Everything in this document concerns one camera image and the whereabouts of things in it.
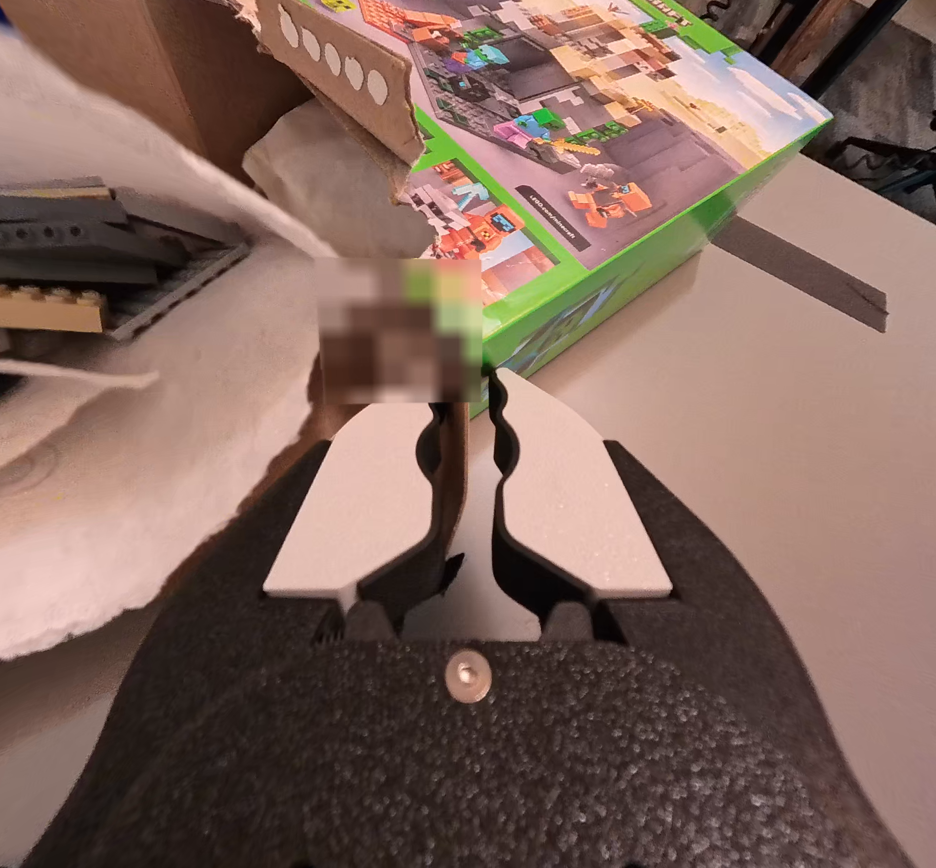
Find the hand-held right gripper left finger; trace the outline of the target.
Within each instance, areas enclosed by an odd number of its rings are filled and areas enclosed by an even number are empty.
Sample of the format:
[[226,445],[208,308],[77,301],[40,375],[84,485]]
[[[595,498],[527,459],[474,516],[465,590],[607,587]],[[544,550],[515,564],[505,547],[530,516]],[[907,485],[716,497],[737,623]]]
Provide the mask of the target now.
[[447,404],[371,404],[331,441],[262,591],[380,610],[399,634],[447,579]]

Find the green toy set box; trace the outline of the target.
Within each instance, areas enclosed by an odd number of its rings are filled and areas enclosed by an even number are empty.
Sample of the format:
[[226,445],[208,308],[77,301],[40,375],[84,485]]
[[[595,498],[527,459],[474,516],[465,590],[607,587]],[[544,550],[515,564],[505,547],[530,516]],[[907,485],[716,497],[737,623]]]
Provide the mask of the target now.
[[[483,281],[485,362],[521,375],[705,247],[829,120],[672,0],[2,0],[2,15],[274,207],[245,151],[330,102],[412,165],[403,200],[429,250]],[[322,244],[312,263],[337,255]]]

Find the black office chair base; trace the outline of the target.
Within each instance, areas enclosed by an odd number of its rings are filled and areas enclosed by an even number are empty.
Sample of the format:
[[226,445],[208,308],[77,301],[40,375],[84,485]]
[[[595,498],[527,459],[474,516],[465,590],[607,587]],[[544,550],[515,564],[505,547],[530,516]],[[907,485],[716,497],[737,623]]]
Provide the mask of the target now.
[[889,141],[850,136],[825,151],[825,164],[883,197],[935,192],[935,148],[918,149]]

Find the large printed paper bag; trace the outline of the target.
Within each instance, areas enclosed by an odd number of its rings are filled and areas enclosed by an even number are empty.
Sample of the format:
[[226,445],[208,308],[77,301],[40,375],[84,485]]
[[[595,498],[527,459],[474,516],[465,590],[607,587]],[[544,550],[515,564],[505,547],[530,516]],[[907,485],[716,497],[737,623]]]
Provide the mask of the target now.
[[232,220],[247,258],[129,344],[64,348],[2,399],[1,653],[156,597],[309,415],[318,339],[297,220],[2,33],[2,183],[99,176]]

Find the pile of mixed toy bricks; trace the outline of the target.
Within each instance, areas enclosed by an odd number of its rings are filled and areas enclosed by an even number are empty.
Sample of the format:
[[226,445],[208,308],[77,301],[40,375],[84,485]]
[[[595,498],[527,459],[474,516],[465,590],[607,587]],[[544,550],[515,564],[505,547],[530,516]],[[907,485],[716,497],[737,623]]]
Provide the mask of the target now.
[[3,186],[2,357],[132,340],[249,253],[237,224],[97,176]]

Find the crumpled white paper bag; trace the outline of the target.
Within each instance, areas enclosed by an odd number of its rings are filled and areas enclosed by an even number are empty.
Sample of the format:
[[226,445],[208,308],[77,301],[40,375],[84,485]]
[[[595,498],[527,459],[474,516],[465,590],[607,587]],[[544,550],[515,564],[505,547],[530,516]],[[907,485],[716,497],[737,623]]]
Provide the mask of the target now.
[[281,116],[241,166],[339,257],[419,258],[437,240],[403,200],[412,165],[330,102],[312,99]]

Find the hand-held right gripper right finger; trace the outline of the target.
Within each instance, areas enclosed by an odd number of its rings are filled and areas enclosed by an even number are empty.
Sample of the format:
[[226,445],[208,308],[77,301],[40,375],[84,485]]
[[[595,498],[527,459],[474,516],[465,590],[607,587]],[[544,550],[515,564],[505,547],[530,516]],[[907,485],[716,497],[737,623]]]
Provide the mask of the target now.
[[488,379],[494,461],[491,567],[540,638],[593,638],[612,602],[673,595],[606,442],[586,419],[507,368]]

